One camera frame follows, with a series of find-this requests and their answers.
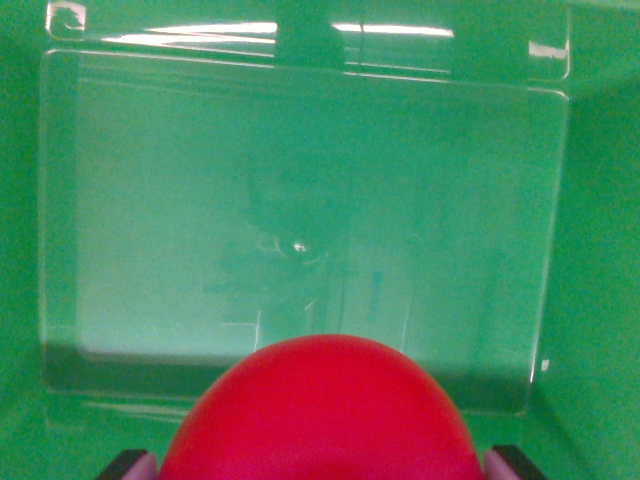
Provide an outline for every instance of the transparent acrylic sheet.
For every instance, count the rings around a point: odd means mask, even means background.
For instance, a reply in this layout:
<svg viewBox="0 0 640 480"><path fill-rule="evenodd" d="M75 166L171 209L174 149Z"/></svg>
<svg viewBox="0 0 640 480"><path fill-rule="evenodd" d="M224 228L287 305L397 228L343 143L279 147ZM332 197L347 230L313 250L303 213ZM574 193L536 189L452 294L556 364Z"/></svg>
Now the transparent acrylic sheet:
<svg viewBox="0 0 640 480"><path fill-rule="evenodd" d="M403 351L454 399L475 390L468 408L522 408L562 95L70 51L44 72L50 351L116 378L342 332ZM67 357L48 357L50 383ZM175 377L164 393L185 393Z"/></svg>

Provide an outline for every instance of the green box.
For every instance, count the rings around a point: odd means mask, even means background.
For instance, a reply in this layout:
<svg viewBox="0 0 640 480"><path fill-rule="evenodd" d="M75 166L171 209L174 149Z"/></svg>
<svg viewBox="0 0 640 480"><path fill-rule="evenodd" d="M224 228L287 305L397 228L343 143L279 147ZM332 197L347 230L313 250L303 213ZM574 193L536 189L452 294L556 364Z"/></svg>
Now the green box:
<svg viewBox="0 0 640 480"><path fill-rule="evenodd" d="M640 476L634 2L0 14L1 478L162 456L322 332L415 359L479 453Z"/></svg>

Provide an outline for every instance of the red balloon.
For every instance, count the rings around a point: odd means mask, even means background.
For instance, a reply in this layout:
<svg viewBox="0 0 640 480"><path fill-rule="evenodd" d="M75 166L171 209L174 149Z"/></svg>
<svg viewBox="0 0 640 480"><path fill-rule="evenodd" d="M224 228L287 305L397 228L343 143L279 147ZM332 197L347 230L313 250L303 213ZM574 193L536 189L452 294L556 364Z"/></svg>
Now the red balloon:
<svg viewBox="0 0 640 480"><path fill-rule="evenodd" d="M258 350L187 416L159 480L482 480L442 388L371 340L317 335Z"/></svg>

